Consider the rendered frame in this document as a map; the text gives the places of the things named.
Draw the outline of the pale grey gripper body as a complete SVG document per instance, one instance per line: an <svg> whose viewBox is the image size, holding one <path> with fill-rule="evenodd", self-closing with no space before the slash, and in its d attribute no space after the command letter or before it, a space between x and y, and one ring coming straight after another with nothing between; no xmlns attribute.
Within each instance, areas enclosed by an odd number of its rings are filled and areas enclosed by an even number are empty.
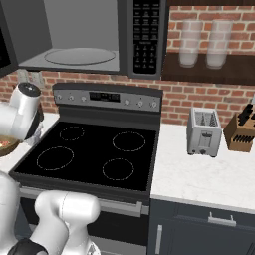
<svg viewBox="0 0 255 255"><path fill-rule="evenodd" d="M43 125L39 124L34 134L30 138L25 139L24 142L30 146L34 146L40 140L42 128Z"/></svg>

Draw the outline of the brown bowl with waffle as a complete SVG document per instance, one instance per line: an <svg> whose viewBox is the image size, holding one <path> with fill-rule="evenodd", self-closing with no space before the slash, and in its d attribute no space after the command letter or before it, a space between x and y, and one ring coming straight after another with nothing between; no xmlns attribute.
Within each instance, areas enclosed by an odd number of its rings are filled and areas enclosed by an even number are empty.
<svg viewBox="0 0 255 255"><path fill-rule="evenodd" d="M20 143L20 140L9 135L0 135L0 157L11 153Z"/></svg>

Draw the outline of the glass microwave turntable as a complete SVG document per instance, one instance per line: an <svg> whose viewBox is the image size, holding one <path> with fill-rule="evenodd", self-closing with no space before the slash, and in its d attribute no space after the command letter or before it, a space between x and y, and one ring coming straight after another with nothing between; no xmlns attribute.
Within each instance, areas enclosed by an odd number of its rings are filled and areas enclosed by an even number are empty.
<svg viewBox="0 0 255 255"><path fill-rule="evenodd" d="M71 48L56 50L45 55L45 60L60 65L83 66L112 60L115 52L98 48Z"/></svg>

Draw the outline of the grey microwave door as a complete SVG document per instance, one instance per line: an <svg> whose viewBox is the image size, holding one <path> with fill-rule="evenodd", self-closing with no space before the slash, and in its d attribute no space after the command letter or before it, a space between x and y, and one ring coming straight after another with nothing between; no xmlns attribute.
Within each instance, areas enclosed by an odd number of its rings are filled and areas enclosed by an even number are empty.
<svg viewBox="0 0 255 255"><path fill-rule="evenodd" d="M15 72L17 69L18 62L7 25L7 17L2 0L0 0L0 78Z"/></svg>

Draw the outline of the grey microwave oven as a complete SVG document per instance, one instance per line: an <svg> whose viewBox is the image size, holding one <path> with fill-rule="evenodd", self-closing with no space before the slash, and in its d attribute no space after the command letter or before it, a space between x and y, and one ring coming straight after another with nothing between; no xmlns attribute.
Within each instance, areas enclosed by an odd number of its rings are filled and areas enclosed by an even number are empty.
<svg viewBox="0 0 255 255"><path fill-rule="evenodd" d="M169 9L166 0L2 0L18 69L160 78ZM68 66L45 60L71 48L115 52L107 62Z"/></svg>

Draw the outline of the dark blue cupboard door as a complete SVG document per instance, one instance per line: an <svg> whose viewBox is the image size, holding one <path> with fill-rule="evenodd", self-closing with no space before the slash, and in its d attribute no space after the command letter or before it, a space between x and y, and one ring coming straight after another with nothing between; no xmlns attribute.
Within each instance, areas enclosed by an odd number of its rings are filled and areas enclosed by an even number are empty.
<svg viewBox="0 0 255 255"><path fill-rule="evenodd" d="M255 255L255 233L185 219L150 219L147 255L155 255L158 225L159 255Z"/></svg>

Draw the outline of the black and steel stove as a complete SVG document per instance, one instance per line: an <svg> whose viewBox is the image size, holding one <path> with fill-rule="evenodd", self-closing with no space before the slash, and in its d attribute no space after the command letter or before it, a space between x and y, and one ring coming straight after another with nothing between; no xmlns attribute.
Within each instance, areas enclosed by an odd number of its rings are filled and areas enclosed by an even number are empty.
<svg viewBox="0 0 255 255"><path fill-rule="evenodd" d="M160 129L162 92L88 83L53 87L59 119L11 170L21 186L87 193L98 199L149 207ZM140 108L138 101L143 101ZM155 109L149 103L157 102ZM30 226L35 199L21 196ZM146 255L148 215L102 211L89 226L102 255Z"/></svg>

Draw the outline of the dark blue drawer front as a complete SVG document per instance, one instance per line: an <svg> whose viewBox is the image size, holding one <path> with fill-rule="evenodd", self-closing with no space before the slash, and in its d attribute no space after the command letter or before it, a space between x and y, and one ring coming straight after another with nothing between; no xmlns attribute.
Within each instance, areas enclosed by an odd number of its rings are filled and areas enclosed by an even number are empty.
<svg viewBox="0 0 255 255"><path fill-rule="evenodd" d="M150 216L163 219L185 219L201 223L207 222L209 216L224 220L233 219L238 230L255 233L255 214L231 210L152 199L150 201Z"/></svg>

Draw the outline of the silver toaster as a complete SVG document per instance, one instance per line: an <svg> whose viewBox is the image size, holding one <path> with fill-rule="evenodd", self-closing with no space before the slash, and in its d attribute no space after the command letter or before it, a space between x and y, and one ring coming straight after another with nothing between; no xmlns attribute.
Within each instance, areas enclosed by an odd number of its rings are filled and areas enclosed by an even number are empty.
<svg viewBox="0 0 255 255"><path fill-rule="evenodd" d="M191 108L186 128L187 153L216 157L222 128L215 109Z"/></svg>

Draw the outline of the clear glass jar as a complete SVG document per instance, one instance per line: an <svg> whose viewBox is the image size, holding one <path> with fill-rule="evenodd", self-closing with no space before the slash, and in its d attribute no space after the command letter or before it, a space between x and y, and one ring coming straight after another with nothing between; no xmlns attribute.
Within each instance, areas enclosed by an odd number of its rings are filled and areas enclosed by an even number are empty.
<svg viewBox="0 0 255 255"><path fill-rule="evenodd" d="M212 22L206 54L206 66L209 69L219 70L225 64L232 26L232 20Z"/></svg>
<svg viewBox="0 0 255 255"><path fill-rule="evenodd" d="M181 41L179 48L179 64L183 68L192 68L198 58L202 22L184 20L182 22Z"/></svg>

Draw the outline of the dark wooden shelf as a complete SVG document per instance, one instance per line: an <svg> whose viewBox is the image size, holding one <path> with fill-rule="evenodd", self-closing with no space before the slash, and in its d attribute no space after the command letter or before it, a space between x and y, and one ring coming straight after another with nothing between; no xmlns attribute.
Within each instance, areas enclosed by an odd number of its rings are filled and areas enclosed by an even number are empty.
<svg viewBox="0 0 255 255"><path fill-rule="evenodd" d="M255 0L167 0L167 6L254 6Z"/></svg>
<svg viewBox="0 0 255 255"><path fill-rule="evenodd" d="M206 55L199 54L192 68L179 65L177 53L167 53L161 73L163 81L255 86L255 56L228 55L220 70L206 67Z"/></svg>

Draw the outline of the wooden knife block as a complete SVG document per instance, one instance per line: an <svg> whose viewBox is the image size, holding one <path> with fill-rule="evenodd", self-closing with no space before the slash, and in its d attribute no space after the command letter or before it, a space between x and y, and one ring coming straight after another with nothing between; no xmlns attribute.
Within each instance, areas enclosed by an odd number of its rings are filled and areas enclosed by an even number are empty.
<svg viewBox="0 0 255 255"><path fill-rule="evenodd" d="M249 152L255 139L255 105L235 114L223 132L229 150Z"/></svg>

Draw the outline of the white wall outlet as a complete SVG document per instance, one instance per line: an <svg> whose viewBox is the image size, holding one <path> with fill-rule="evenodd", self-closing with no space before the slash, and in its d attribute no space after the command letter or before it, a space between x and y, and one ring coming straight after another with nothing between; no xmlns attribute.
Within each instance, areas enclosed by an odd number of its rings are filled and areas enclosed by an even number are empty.
<svg viewBox="0 0 255 255"><path fill-rule="evenodd" d="M17 71L17 74L19 83L31 82L40 89L43 89L45 87L41 72L28 72L27 70L19 69Z"/></svg>

